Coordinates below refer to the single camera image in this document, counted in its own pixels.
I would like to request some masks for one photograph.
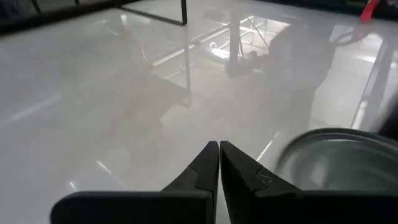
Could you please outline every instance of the black plastic part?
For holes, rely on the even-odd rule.
[[[209,142],[160,192],[78,192],[58,201],[53,224],[215,223],[219,149]]]
[[[221,141],[221,180],[232,224],[257,223],[267,216],[261,197],[298,192],[298,188],[274,175],[230,142]]]
[[[123,11],[126,11],[126,12],[135,13],[135,14],[138,14],[138,15],[141,15],[141,16],[146,16],[148,18],[157,19],[159,21],[168,22],[168,23],[171,23],[171,24],[174,24],[174,25],[184,26],[188,22],[188,18],[187,18],[187,0],[180,0],[180,1],[181,1],[182,21],[176,21],[174,19],[169,19],[169,18],[166,18],[166,17],[149,14],[147,12],[142,12],[142,11],[138,11],[138,10],[135,10],[135,9],[130,9],[130,8],[123,7],[123,6],[119,6],[119,9],[121,9]]]
[[[221,142],[221,178],[232,224],[397,223],[396,192],[302,191],[229,142]]]

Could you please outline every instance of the black metal leg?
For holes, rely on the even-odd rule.
[[[187,17],[187,0],[181,0],[181,15],[182,15],[182,21],[176,21],[174,19],[169,19],[166,17],[162,17],[162,16],[157,16],[157,15],[153,15],[147,12],[142,12],[142,11],[138,11],[135,9],[128,9],[126,7],[120,6],[119,4],[117,4],[119,9],[126,11],[126,12],[131,12],[131,13],[135,13],[141,16],[146,16],[152,19],[157,19],[159,21],[164,21],[164,22],[168,22],[171,24],[175,24],[178,26],[184,26],[185,24],[187,24],[188,22],[188,17]]]
[[[40,9],[40,6],[39,6],[39,4],[37,3],[37,0],[31,0],[31,1],[32,1],[33,6],[35,7],[36,12],[37,12],[38,14],[41,14],[41,13],[42,13],[42,10]]]

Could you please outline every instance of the white surface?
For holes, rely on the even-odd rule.
[[[180,16],[175,0],[129,7]],[[352,30],[369,34],[337,46]],[[209,140],[273,169],[302,132],[366,129],[397,88],[397,31],[266,2],[189,0],[186,27],[110,9],[3,37],[2,222],[47,223],[74,190],[160,190]],[[384,87],[371,70],[386,49]],[[228,223],[219,196],[218,223]]]

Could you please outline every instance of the black object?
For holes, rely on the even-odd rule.
[[[162,17],[162,16],[157,16],[157,15],[153,15],[153,14],[149,14],[147,12],[142,12],[142,11],[138,11],[135,9],[129,9],[127,7],[123,7],[123,6],[119,6],[119,9],[123,10],[123,11],[127,11],[127,12],[132,12],[141,16],[146,16],[152,19],[157,19],[159,21],[164,21],[164,22],[168,22],[171,24],[175,24],[178,26],[184,26],[185,24],[187,24],[188,22],[188,17],[187,17],[187,0],[180,0],[181,1],[181,15],[182,15],[182,21],[176,21],[174,19],[169,19],[166,17]]]
[[[396,223],[397,194],[302,191],[229,142],[221,142],[221,178],[236,223]]]
[[[303,191],[229,142],[221,178],[232,224],[397,223],[394,192]],[[214,223],[219,151],[209,144],[160,192],[82,192],[59,201],[51,223]]]
[[[321,9],[344,14],[361,15],[368,0],[260,0],[293,6]],[[373,12],[373,17],[398,20],[398,7],[389,6],[387,0],[380,0]]]
[[[78,192],[54,205],[51,223],[214,223],[217,142],[160,192]]]

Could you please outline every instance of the red object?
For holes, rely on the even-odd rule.
[[[373,10],[376,8],[379,0],[370,0],[361,14],[361,21],[370,21],[372,19]]]

